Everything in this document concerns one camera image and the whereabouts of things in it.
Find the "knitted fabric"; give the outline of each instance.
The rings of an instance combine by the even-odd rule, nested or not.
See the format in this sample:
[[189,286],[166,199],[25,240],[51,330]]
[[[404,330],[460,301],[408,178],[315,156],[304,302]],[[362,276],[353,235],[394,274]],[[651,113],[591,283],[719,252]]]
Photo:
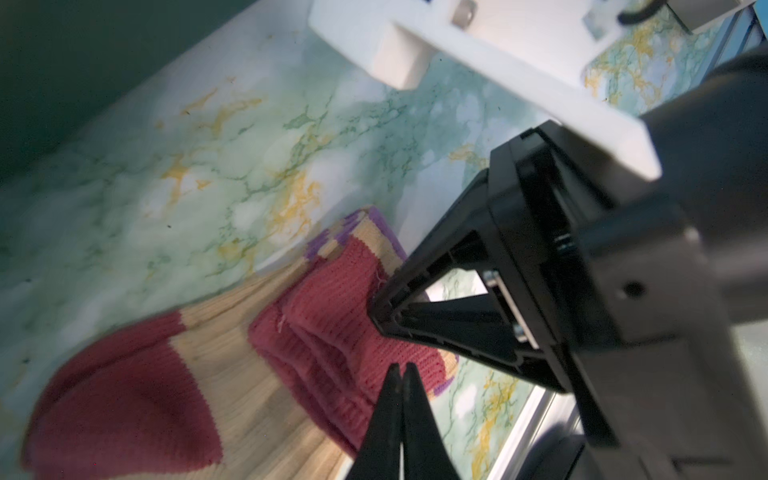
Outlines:
[[[402,251],[378,212],[361,210],[323,232],[292,263],[84,349],[58,370],[38,400],[23,465],[36,478],[77,480],[333,478],[343,454],[323,432],[356,452],[370,399],[390,361],[412,355],[407,359],[424,366],[425,380],[433,378],[425,381],[433,393],[455,374],[453,355],[382,347],[370,339],[375,329],[367,317],[362,323],[349,320],[364,315],[366,299],[379,285],[372,280],[368,293],[350,294],[359,308],[341,290],[323,292],[354,312],[340,317],[349,335],[321,323],[329,317],[320,310],[333,305],[302,300],[315,291],[313,279],[344,280],[329,275],[335,270],[321,273],[353,252],[359,257],[360,238],[367,239],[362,244],[380,266],[356,265],[384,280]],[[344,245],[357,247],[347,252]],[[357,269],[337,275],[342,273],[356,275]],[[294,342],[306,348],[287,348]],[[375,348],[399,353],[374,362],[368,351]],[[379,361],[386,364],[381,373]]]

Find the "marble table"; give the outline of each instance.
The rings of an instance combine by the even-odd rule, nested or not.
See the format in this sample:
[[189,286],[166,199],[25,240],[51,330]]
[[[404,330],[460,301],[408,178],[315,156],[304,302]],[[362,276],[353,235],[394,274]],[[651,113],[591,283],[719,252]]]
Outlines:
[[[225,289],[375,204],[412,251],[488,153],[546,117],[437,55],[394,91],[260,0],[0,186],[0,476],[34,401],[89,342]],[[585,72],[635,114],[690,87],[717,28],[662,12]],[[433,293],[475,292],[452,274]],[[531,386],[462,359],[433,403],[462,478],[486,478]]]

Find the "screw hole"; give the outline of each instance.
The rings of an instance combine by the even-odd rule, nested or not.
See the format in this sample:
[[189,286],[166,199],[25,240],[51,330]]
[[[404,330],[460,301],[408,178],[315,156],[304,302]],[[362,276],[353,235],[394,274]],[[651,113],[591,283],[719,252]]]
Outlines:
[[629,282],[621,289],[624,298],[640,298],[645,295],[645,285],[640,282]]

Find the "cable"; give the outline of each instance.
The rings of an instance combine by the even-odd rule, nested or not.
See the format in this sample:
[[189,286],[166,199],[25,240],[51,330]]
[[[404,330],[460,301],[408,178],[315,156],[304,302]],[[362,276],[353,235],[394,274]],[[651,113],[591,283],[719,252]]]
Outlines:
[[645,8],[638,12],[622,12],[619,14],[619,23],[622,25],[637,25],[656,15],[661,7],[667,4],[667,0],[651,0]]

